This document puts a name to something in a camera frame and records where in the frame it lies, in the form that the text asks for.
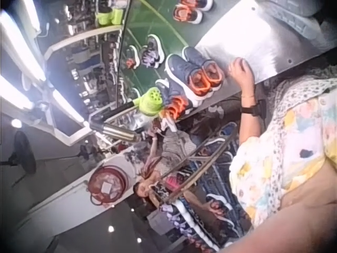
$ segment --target fan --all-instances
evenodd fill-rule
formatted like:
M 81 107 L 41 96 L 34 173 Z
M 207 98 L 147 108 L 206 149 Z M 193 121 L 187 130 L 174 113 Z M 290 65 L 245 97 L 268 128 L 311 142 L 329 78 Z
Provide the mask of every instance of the fan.
M 8 158 L 8 161 L 0 162 L 2 166 L 18 166 L 26 172 L 21 178 L 19 178 L 13 185 L 17 185 L 27 175 L 33 175 L 36 173 L 36 160 L 29 144 L 26 134 L 22 131 L 17 131 L 14 135 L 14 151 Z

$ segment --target green surface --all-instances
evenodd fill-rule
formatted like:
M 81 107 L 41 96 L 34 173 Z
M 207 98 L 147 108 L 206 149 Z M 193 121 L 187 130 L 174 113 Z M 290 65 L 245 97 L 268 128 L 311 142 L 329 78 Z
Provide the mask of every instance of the green surface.
M 214 0 L 213 8 L 204 12 L 198 25 L 177 22 L 173 19 L 173 9 L 177 1 L 173 0 L 133 0 L 126 21 L 125 34 L 121 47 L 121 64 L 125 62 L 128 45 L 134 45 L 139 51 L 146 45 L 146 37 L 156 34 L 162 42 L 165 55 L 181 54 L 184 46 L 195 46 L 204 34 L 228 10 L 226 1 Z M 142 94 L 155 85 L 155 81 L 166 78 L 164 63 L 158 69 L 147 69 L 140 65 L 135 70 L 123 69 L 122 77 L 127 85 L 137 88 Z

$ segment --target white beam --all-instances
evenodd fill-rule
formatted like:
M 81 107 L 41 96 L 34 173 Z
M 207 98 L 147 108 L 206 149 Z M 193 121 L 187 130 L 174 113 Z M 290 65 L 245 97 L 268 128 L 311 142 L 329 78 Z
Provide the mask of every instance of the white beam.
M 110 32 L 113 32 L 113 31 L 118 31 L 120 29 L 122 29 L 121 25 L 112 25 L 112 26 L 97 28 L 97 29 L 93 29 L 93 30 L 90 30 L 90 31 L 87 31 L 87 32 L 84 32 L 84 33 L 76 34 L 74 36 L 66 38 L 65 40 L 62 40 L 62 41 L 50 46 L 47 49 L 46 53 L 44 54 L 44 59 L 46 61 L 48 61 L 48 59 L 52 56 L 52 54 L 55 51 L 60 50 L 60 49 L 64 48 L 65 46 L 68 46 L 68 45 L 70 45 L 72 43 L 75 43 L 77 41 L 81 41 L 81 40 L 84 40 L 85 38 L 89 38 L 89 37 L 96 36 L 96 35 L 103 34 L 103 33 L 110 33 Z

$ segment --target red basket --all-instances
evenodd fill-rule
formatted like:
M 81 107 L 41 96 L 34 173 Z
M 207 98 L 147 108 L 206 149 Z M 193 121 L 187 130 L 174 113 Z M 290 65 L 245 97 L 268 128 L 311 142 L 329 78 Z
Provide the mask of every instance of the red basket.
M 88 191 L 91 193 L 90 201 L 92 204 L 101 206 L 104 203 L 116 202 L 121 198 L 127 187 L 126 175 L 121 171 L 123 170 L 115 166 L 102 166 L 91 175 L 88 182 Z M 102 192 L 103 183 L 112 185 L 110 194 Z

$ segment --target black wristwatch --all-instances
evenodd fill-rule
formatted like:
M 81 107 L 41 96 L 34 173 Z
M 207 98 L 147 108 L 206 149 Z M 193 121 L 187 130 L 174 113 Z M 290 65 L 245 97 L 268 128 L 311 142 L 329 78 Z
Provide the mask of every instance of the black wristwatch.
M 241 107 L 241 113 L 251 114 L 252 116 L 266 117 L 266 102 L 265 100 L 258 100 L 257 104 L 251 107 Z

